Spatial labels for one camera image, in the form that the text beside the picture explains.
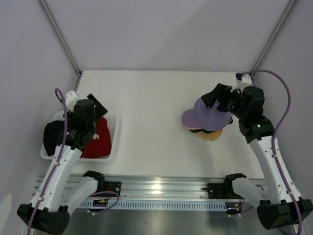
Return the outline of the lavender baseball cap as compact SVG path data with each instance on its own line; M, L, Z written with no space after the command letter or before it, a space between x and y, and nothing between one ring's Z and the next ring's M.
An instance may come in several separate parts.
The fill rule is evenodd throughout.
M190 127L202 127L206 131L218 131L224 129L232 114L230 112L219 112L218 101L212 108L207 108L201 98L198 98L192 109L186 110L181 117L182 124Z

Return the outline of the dark green baseball cap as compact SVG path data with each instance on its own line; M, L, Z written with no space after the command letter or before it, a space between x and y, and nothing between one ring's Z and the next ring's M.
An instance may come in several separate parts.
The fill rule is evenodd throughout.
M229 121L229 123L228 123L228 125L230 125L230 124L232 124L232 123L233 123L233 119L231 118L230 121ZM205 133L205 134L211 134L211 133L215 132L215 131L206 131L206 130L204 130L204 129L196 129L196 130L191 130L191 129L189 129L189 131L190 131L191 133L200 133L200 132L203 132L203 133Z

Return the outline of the pink baseball cap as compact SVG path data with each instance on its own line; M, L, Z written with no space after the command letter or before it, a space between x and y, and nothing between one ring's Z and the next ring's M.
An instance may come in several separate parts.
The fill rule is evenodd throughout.
M182 126L187 129L187 130L199 130L199 129L202 129L202 127L190 127L190 126L187 126L185 124L182 124Z

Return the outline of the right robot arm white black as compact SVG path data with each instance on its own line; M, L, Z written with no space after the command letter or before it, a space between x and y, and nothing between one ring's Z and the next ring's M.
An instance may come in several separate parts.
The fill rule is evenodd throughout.
M218 84L201 99L206 107L230 112L239 120L240 132L257 157L268 187L263 191L244 174L236 173L225 177L224 194L247 200L257 210L265 229L298 225L300 235L303 220L313 211L313 203L302 197L284 165L274 127L263 114L263 90L254 86L232 90L231 86Z

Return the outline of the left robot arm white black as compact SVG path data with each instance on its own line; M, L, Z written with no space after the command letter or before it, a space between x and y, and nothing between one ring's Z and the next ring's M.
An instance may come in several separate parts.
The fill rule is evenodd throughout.
M18 207L17 215L28 226L28 234L35 229L61 235L78 206L106 190L104 175L89 170L74 188L63 194L74 165L96 132L96 122L108 112L93 94L75 100L73 105L64 113L64 128L44 180L31 201Z

